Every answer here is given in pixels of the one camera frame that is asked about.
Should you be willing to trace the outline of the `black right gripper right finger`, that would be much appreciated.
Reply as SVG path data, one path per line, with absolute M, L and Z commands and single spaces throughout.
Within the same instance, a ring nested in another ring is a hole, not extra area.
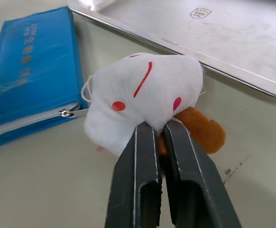
M 172 223 L 177 228 L 240 228 L 214 162 L 176 120 L 164 127 L 163 158 Z

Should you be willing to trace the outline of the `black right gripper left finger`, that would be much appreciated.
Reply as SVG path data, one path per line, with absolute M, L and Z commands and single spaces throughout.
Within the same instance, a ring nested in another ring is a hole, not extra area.
M 156 134 L 143 122 L 136 126 L 114 167 L 105 227 L 158 227 L 161 194 Z

